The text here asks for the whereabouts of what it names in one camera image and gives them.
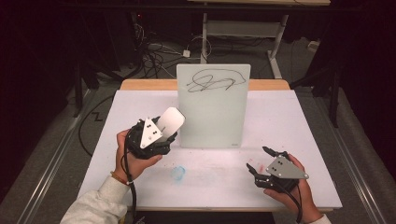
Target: person's right hand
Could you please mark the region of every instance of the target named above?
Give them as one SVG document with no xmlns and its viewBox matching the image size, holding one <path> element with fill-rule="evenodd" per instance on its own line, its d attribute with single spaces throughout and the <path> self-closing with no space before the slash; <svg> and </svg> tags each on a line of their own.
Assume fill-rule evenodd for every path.
<svg viewBox="0 0 396 224">
<path fill-rule="evenodd" d="M 294 163 L 294 165 L 296 165 L 298 168 L 304 171 L 303 165 L 295 157 L 289 154 L 289 158 L 291 162 Z M 293 197 L 300 203 L 300 205 L 303 208 L 302 222 L 311 223 L 320 219 L 323 215 L 319 212 L 319 210 L 314 204 L 314 200 L 312 199 L 311 188 L 309 188 L 308 182 L 306 182 L 305 179 L 300 179 L 298 186 L 300 188 L 300 192 L 296 187 L 291 191 L 291 195 L 293 195 Z M 286 207 L 288 207 L 293 214 L 296 215 L 298 214 L 297 205 L 287 194 L 278 193 L 273 189 L 265 189 L 264 193 L 270 196 L 271 198 L 285 204 Z"/>
</svg>

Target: wooden table edge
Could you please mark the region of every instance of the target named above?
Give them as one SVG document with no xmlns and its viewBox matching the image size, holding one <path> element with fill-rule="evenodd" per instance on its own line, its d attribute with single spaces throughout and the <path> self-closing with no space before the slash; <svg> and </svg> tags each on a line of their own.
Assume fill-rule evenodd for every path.
<svg viewBox="0 0 396 224">
<path fill-rule="evenodd" d="M 284 79 L 251 79 L 250 91 L 288 91 L 289 83 Z M 125 79 L 121 91 L 177 91 L 176 79 Z"/>
</svg>

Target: table leg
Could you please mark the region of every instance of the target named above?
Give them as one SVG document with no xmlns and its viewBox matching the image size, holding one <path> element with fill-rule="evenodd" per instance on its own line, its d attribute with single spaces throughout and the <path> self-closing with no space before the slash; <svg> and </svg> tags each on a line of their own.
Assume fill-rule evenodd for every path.
<svg viewBox="0 0 396 224">
<path fill-rule="evenodd" d="M 269 63 L 271 64 L 274 78 L 282 78 L 282 76 L 280 75 L 279 66 L 277 65 L 277 62 L 276 62 L 276 53 L 277 53 L 277 50 L 279 49 L 280 42 L 282 41 L 282 35 L 283 35 L 283 32 L 285 31 L 286 22 L 288 21 L 288 17 L 289 17 L 289 15 L 284 15 L 282 17 L 282 21 L 279 24 L 279 27 L 277 28 L 274 49 L 268 50 L 268 60 L 269 60 Z"/>
<path fill-rule="evenodd" d="M 204 13 L 204 19 L 202 21 L 202 50 L 201 50 L 201 63 L 207 63 L 207 48 L 206 48 L 206 38 L 207 38 L 207 13 Z"/>
</svg>

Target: black marker drawing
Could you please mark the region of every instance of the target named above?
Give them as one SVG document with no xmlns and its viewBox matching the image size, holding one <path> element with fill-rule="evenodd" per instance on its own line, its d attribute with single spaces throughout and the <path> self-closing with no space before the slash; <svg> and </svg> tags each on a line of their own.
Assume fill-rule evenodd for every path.
<svg viewBox="0 0 396 224">
<path fill-rule="evenodd" d="M 222 78 L 219 78 L 219 74 L 225 74 L 226 77 L 222 76 Z M 214 90 L 219 88 L 225 88 L 225 90 L 228 90 L 231 86 L 240 85 L 245 82 L 246 80 L 238 71 L 211 68 L 197 72 L 192 77 L 192 82 L 187 84 L 187 86 L 191 85 L 189 92 Z"/>
</svg>

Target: floor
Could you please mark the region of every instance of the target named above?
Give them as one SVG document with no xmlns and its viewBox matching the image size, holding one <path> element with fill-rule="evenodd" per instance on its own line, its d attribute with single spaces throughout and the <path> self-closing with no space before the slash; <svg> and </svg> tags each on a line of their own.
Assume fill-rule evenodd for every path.
<svg viewBox="0 0 396 224">
<path fill-rule="evenodd" d="M 210 63 L 250 63 L 252 78 L 273 78 L 265 55 L 273 43 L 271 39 L 214 39 L 208 60 Z M 289 83 L 304 76 L 315 55 L 306 48 L 308 43 L 301 39 L 281 44 L 276 59 L 282 77 Z M 146 69 L 134 78 L 174 78 L 176 62 L 199 62 L 178 59 L 186 46 L 172 41 L 157 42 L 151 48 L 168 51 L 157 52 L 161 57 L 155 58 L 157 63 L 161 62 L 162 70 L 156 74 L 148 61 Z M 191 58 L 199 57 L 197 48 L 191 46 L 191 52 Z M 124 76 L 132 70 L 125 66 L 119 73 Z M 69 106 L 48 127 L 1 203 L 0 223 L 59 223 L 76 199 L 90 164 L 90 154 L 106 122 L 111 96 L 120 87 L 120 83 L 103 74 L 98 74 L 98 80 L 98 90 L 84 89 L 84 107 L 76 118 L 73 117 L 74 93 L 70 92 Z M 365 136 L 342 90 L 338 129 L 327 117 L 327 97 L 313 97 L 310 88 L 298 88 L 296 93 L 343 203 L 343 208 L 328 213 L 332 223 L 392 223 L 396 220 L 395 182 Z M 273 213 L 273 217 L 277 224 L 294 223 L 295 219 L 288 212 Z"/>
</svg>

